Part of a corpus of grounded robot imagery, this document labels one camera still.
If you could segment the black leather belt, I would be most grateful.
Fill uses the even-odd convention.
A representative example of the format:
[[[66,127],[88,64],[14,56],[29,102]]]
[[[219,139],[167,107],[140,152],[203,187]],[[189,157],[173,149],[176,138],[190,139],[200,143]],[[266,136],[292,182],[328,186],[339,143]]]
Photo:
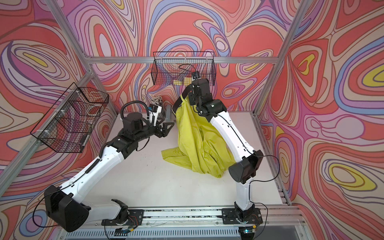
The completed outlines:
[[[188,86],[186,86],[186,88],[184,89],[184,91],[181,93],[181,95],[178,97],[178,99],[175,101],[173,107],[172,107],[172,110],[173,110],[173,113],[176,114],[177,112],[177,109],[182,105],[182,102],[183,100],[186,99],[186,97],[189,95],[189,93],[193,90],[193,85],[190,84]]]

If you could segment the neon yellow trousers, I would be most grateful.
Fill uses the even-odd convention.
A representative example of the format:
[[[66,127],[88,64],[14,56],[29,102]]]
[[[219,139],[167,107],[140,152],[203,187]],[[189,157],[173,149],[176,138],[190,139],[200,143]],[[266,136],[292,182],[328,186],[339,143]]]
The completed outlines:
[[[196,113],[188,98],[182,99],[176,118],[178,146],[163,150],[163,160],[196,173],[221,178],[236,163],[221,134]]]

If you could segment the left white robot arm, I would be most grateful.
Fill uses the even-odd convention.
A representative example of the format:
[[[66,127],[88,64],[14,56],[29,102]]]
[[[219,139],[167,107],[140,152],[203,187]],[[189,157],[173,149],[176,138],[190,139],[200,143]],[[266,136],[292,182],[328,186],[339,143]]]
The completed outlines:
[[[117,226],[139,226],[122,201],[113,199],[111,205],[87,206],[84,199],[91,189],[116,165],[133,152],[139,151],[139,142],[151,136],[165,138],[174,123],[165,122],[165,110],[161,105],[147,105],[142,101],[132,101],[122,108],[139,104],[144,106],[146,116],[139,112],[127,115],[121,113],[123,128],[111,141],[103,144],[99,155],[74,177],[58,187],[49,186],[44,192],[46,213],[49,218],[67,232],[74,232],[83,224],[104,221]]]

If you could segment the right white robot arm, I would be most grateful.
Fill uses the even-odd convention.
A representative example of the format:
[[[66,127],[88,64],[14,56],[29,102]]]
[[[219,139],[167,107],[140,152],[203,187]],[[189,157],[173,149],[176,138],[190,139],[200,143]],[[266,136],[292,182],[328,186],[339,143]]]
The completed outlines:
[[[225,147],[235,159],[235,163],[228,168],[236,183],[235,208],[241,213],[249,212],[255,207],[266,208],[266,197],[262,195],[268,192],[266,187],[272,187],[273,191],[277,189],[274,181],[278,175],[271,170],[268,162],[273,156],[255,149],[242,136],[224,103],[214,99],[207,79],[193,80],[190,86],[190,104],[195,114],[218,131]]]

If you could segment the yellow sticky note pad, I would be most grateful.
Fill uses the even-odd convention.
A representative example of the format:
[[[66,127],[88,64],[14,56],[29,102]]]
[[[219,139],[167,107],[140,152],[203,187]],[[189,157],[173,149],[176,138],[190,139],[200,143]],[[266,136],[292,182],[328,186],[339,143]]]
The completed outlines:
[[[192,77],[185,77],[183,79],[182,83],[183,83],[184,86],[188,86],[188,85],[190,85],[192,83],[192,81],[193,81]]]

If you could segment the pencil cup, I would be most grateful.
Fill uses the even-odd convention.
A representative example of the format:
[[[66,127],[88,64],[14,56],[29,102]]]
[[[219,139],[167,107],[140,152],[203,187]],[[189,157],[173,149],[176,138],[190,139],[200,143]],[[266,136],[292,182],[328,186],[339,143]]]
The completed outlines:
[[[154,96],[151,100],[150,108],[154,114],[160,114],[163,110],[162,96]]]

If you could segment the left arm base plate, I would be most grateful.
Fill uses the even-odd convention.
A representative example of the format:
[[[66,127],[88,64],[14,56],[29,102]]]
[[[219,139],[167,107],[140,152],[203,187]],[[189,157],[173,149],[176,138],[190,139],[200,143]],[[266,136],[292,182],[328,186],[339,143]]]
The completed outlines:
[[[144,210],[125,210],[113,220],[102,220],[102,226],[140,226],[144,219]]]

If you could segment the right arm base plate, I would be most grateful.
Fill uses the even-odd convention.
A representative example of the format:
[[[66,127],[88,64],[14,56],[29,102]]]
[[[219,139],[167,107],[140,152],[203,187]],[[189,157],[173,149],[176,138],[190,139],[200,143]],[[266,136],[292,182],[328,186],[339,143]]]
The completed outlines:
[[[256,207],[252,207],[246,211],[235,208],[222,209],[222,215],[219,216],[219,218],[223,220],[223,224],[225,225],[251,224],[259,226],[264,222],[260,209]]]

